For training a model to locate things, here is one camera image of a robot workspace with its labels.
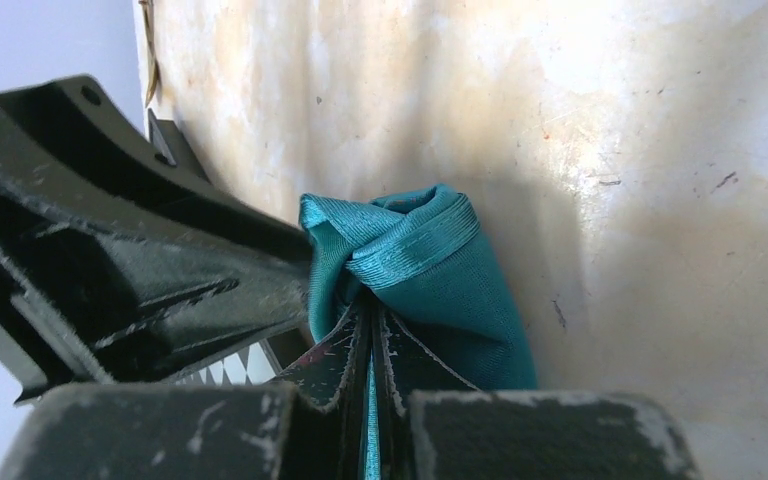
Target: dirt spot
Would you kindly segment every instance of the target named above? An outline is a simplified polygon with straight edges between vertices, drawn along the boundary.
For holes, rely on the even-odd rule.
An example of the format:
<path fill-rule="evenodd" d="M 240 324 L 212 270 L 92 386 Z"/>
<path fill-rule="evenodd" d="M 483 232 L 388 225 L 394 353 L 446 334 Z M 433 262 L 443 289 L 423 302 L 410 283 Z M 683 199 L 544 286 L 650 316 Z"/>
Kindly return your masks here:
<path fill-rule="evenodd" d="M 561 324 L 561 327 L 564 329 L 564 331 L 567 331 L 567 319 L 564 318 L 564 312 L 561 311 L 561 307 L 558 305 L 557 300 L 552 300 L 552 305 L 555 307 L 555 313 L 558 314 L 558 323 Z"/>
<path fill-rule="evenodd" d="M 732 180 L 732 179 L 734 179 L 734 180 L 732 180 L 733 183 L 737 183 L 737 178 L 735 178 L 735 175 L 737 175 L 737 172 L 731 172 L 728 175 L 726 175 L 726 177 L 723 178 L 722 180 L 720 180 L 720 183 L 718 183 L 717 186 L 714 187 L 714 190 L 716 190 L 716 189 L 722 187 L 723 185 L 727 184 L 728 181 Z"/>

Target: gray background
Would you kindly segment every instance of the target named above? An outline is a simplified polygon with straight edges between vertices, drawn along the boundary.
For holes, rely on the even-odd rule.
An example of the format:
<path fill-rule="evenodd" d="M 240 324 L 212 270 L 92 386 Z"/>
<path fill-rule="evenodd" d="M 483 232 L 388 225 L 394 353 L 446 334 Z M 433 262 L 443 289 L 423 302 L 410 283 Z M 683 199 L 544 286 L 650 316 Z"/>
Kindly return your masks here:
<path fill-rule="evenodd" d="M 0 0 L 0 90 L 78 73 L 96 77 L 142 130 L 129 0 Z M 20 390 L 0 365 L 0 462 L 29 410 L 12 406 Z"/>

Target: scratch mark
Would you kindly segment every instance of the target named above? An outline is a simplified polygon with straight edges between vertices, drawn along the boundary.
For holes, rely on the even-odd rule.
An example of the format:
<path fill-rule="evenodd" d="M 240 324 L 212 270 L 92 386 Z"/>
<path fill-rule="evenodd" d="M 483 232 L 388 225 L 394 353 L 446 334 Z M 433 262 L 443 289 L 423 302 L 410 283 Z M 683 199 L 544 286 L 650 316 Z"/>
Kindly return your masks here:
<path fill-rule="evenodd" d="M 159 450 L 154 455 L 154 458 L 151 459 L 151 466 L 152 467 L 156 467 L 156 466 L 160 465 L 160 462 L 162 462 L 164 458 L 166 458 L 166 451 L 165 450 Z"/>
<path fill-rule="evenodd" d="M 227 403 L 227 401 L 222 400 L 221 402 L 218 402 L 216 405 L 206 408 L 204 412 L 202 412 L 201 416 L 198 419 L 198 423 L 196 424 L 196 433 L 194 433 L 193 438 L 191 438 L 187 442 L 187 450 L 189 450 L 190 453 L 198 454 L 199 452 L 201 452 L 201 444 L 204 442 L 204 439 L 202 438 L 202 431 L 204 430 L 204 422 L 207 421 L 207 417 L 211 416 L 217 410 L 224 407 L 225 403 Z"/>
<path fill-rule="evenodd" d="M 552 305 L 555 307 L 555 313 L 558 314 L 558 323 L 563 327 L 564 332 L 567 331 L 567 319 L 564 318 L 564 312 L 561 311 L 561 307 L 558 305 L 557 300 L 552 300 Z"/>
<path fill-rule="evenodd" d="M 716 189 L 722 187 L 723 185 L 725 185 L 726 183 L 728 183 L 728 181 L 731 180 L 732 178 L 734 178 L 735 175 L 737 175 L 737 172 L 731 172 L 728 175 L 726 175 L 725 178 L 723 178 L 720 181 L 720 183 L 718 183 L 717 186 L 714 187 L 714 190 L 716 190 Z"/>

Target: teal fabric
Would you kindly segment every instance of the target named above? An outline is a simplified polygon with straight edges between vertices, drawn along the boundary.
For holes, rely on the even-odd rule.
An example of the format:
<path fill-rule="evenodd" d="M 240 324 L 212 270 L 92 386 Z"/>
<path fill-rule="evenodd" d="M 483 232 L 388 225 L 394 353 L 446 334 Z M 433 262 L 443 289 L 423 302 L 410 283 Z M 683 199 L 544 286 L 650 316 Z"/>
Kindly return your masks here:
<path fill-rule="evenodd" d="M 477 387 L 536 388 L 522 321 L 466 195 L 446 185 L 370 203 L 306 194 L 299 222 L 314 247 L 315 340 L 363 284 Z"/>

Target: beige surface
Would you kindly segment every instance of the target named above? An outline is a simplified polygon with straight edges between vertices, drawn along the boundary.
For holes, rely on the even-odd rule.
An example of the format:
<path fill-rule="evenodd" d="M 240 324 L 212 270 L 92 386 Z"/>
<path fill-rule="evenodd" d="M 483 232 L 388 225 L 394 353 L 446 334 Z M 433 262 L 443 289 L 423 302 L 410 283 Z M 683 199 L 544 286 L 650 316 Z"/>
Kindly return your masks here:
<path fill-rule="evenodd" d="M 465 191 L 543 386 L 648 394 L 707 478 L 768 478 L 768 1 L 156 16 L 159 108 L 222 186 L 288 222 L 307 191 Z"/>

